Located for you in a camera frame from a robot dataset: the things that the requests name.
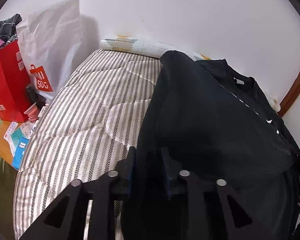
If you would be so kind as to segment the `black sweatshirt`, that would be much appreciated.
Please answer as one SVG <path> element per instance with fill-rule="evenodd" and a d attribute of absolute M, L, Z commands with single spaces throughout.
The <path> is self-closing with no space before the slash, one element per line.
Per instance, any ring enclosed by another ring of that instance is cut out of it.
<path fill-rule="evenodd" d="M 300 239 L 300 149 L 252 77 L 179 51 L 162 69 L 140 129 L 124 239 L 177 239 L 161 150 L 201 180 L 224 180 L 274 239 Z"/>

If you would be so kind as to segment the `dark clothes in red bag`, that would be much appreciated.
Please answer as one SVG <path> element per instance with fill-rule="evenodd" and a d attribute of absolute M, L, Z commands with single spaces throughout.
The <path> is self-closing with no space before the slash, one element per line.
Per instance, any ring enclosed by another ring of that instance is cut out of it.
<path fill-rule="evenodd" d="M 0 21 L 0 49 L 17 40 L 16 26 L 22 21 L 19 14 Z"/>

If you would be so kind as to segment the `striped quilted mattress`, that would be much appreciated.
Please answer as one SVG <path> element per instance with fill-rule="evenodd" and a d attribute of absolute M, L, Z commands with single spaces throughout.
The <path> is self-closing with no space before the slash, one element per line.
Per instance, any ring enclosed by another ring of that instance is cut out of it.
<path fill-rule="evenodd" d="M 16 238 L 72 180 L 95 180 L 125 159 L 161 68 L 156 58 L 99 49 L 71 74 L 23 155 L 14 190 Z"/>

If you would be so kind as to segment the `blue and white box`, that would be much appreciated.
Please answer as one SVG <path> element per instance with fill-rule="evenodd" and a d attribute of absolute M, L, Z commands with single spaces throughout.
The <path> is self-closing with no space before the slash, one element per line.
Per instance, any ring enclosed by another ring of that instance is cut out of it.
<path fill-rule="evenodd" d="M 17 143 L 14 157 L 12 160 L 12 166 L 16 169 L 19 170 L 21 166 L 21 161 L 23 159 L 24 153 L 26 151 L 27 145 L 29 143 L 29 139 L 26 139 L 25 137 L 21 137 L 20 140 Z"/>

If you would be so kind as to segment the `pink small container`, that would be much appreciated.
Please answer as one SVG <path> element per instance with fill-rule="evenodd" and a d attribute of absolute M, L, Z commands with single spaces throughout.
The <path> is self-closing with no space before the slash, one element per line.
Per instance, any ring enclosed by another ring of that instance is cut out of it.
<path fill-rule="evenodd" d="M 24 114 L 27 115 L 28 120 L 31 123 L 35 123 L 38 120 L 39 112 L 39 108 L 36 103 L 34 103 L 24 112 Z"/>

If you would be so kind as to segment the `wooden bedside table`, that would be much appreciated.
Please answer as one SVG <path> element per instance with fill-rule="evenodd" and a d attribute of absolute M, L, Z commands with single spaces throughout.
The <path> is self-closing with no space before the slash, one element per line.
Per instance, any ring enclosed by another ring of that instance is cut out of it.
<path fill-rule="evenodd" d="M 4 134 L 6 133 L 10 124 L 11 122 L 9 121 L 3 121 L 0 125 L 0 157 L 11 166 L 13 157 L 9 143 L 4 139 Z"/>

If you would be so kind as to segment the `red paper shopping bag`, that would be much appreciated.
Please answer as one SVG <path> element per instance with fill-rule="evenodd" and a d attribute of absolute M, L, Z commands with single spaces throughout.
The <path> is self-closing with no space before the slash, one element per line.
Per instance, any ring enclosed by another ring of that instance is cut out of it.
<path fill-rule="evenodd" d="M 0 49 L 0 119 L 2 121 L 26 122 L 24 113 L 32 101 L 26 91 L 31 84 L 24 66 L 18 42 L 14 41 Z"/>

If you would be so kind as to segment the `white patterned bed sheet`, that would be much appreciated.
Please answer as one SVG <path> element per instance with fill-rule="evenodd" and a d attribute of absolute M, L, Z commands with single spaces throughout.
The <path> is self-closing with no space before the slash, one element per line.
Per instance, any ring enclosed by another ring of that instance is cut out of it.
<path fill-rule="evenodd" d="M 136 38 L 128 36 L 108 36 L 100 41 L 100 48 L 103 50 L 120 51 L 131 54 L 138 54 L 153 58 L 161 58 L 167 51 L 177 50 L 188 57 L 197 60 L 210 60 L 209 57 L 195 51 L 186 50 L 170 44 L 152 41 L 147 38 Z"/>

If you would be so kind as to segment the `white Miniso plastic bag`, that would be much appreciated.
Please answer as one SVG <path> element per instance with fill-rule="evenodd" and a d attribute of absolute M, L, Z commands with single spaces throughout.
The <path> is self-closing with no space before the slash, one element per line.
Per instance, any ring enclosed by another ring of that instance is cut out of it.
<path fill-rule="evenodd" d="M 35 91 L 51 100 L 83 57 L 79 0 L 30 14 L 17 25 L 17 37 Z"/>

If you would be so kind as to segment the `brown wooden wall trim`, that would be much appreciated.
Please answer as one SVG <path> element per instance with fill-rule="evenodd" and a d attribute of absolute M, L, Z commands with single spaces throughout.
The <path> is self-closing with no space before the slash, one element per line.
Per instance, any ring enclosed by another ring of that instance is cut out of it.
<path fill-rule="evenodd" d="M 294 80 L 293 84 L 291 85 L 289 91 L 280 102 L 281 109 L 278 112 L 278 115 L 280 117 L 283 117 L 288 112 L 288 110 L 296 101 L 299 95 L 300 95 L 300 71 L 296 79 Z"/>

